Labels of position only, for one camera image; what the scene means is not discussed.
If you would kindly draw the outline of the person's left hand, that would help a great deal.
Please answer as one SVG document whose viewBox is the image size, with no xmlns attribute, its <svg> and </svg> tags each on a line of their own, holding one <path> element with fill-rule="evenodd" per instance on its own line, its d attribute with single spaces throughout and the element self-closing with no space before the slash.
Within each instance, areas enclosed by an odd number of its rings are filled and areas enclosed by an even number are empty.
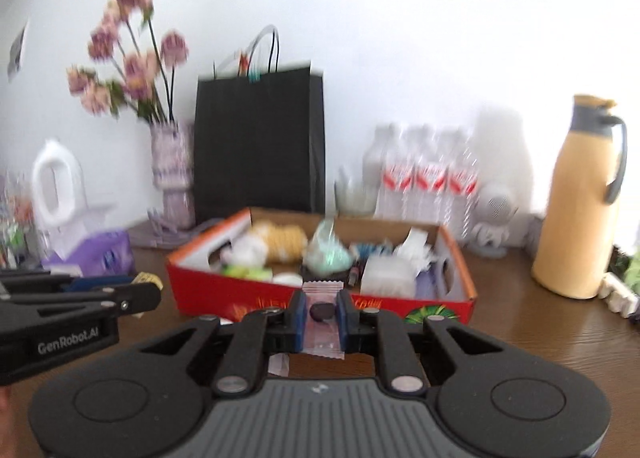
<svg viewBox="0 0 640 458">
<path fill-rule="evenodd" d="M 15 457 L 14 412 L 9 386 L 0 389 L 0 457 Z"/>
</svg>

